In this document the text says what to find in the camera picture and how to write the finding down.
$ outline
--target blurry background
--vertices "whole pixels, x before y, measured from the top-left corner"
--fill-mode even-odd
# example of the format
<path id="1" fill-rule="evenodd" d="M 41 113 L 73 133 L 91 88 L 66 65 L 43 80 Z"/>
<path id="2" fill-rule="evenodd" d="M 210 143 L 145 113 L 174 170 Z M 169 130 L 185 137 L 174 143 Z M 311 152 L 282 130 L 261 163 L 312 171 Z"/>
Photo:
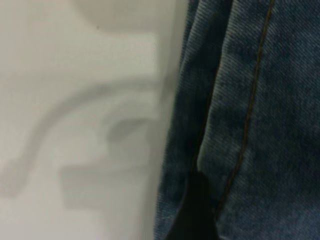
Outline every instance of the blurry background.
<path id="1" fill-rule="evenodd" d="M 187 4 L 0 1 L 1 239 L 152 239 Z"/>

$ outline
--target jeans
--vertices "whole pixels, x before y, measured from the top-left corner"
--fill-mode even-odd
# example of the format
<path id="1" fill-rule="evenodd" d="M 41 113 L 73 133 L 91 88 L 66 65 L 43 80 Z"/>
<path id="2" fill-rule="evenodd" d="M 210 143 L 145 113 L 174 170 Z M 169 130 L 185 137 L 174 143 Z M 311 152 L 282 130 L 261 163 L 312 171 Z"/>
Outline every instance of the jeans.
<path id="1" fill-rule="evenodd" d="M 154 226 L 188 174 L 221 240 L 320 239 L 320 1 L 190 0 Z"/>

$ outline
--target jeans seam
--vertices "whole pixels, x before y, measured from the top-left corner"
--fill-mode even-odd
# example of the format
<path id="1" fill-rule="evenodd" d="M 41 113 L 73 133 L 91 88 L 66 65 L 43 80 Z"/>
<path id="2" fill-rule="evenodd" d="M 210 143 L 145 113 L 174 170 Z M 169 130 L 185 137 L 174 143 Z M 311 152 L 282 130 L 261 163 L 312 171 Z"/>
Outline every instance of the jeans seam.
<path id="1" fill-rule="evenodd" d="M 275 3 L 275 0 L 270 0 L 270 2 L 269 2 L 269 6 L 268 6 L 267 14 L 266 14 L 266 17 L 264 20 L 262 34 L 261 34 L 261 38 L 260 38 L 260 42 L 259 42 L 255 70 L 254 70 L 254 78 L 253 78 L 253 83 L 252 83 L 252 88 L 251 88 L 251 96 L 250 96 L 250 101 L 248 104 L 244 128 L 243 128 L 243 138 L 242 138 L 241 149 L 239 152 L 239 158 L 238 158 L 238 161 L 237 161 L 230 177 L 227 180 L 227 183 L 226 183 L 226 186 L 223 190 L 220 201 L 217 205 L 217 208 L 215 209 L 216 220 L 219 219 L 220 212 L 226 203 L 231 186 L 235 180 L 235 177 L 239 173 L 240 167 L 242 166 L 242 163 L 244 160 L 244 154 L 245 154 L 245 151 L 247 148 L 247 143 L 248 143 L 249 124 L 250 124 L 250 119 L 251 119 L 251 115 L 252 115 L 252 111 L 253 111 L 253 106 L 254 106 L 254 101 L 255 101 L 255 96 L 256 96 L 256 91 L 257 91 L 257 85 L 258 85 L 258 80 L 259 80 L 259 70 L 260 70 L 260 63 L 261 63 L 261 58 L 262 58 L 262 50 L 263 50 L 263 45 L 264 45 L 264 42 L 266 39 L 267 29 L 268 29 L 268 25 L 269 25 L 268 23 L 269 23 L 269 19 L 271 16 L 271 12 L 272 12 L 272 8 L 273 8 L 274 3 Z"/>

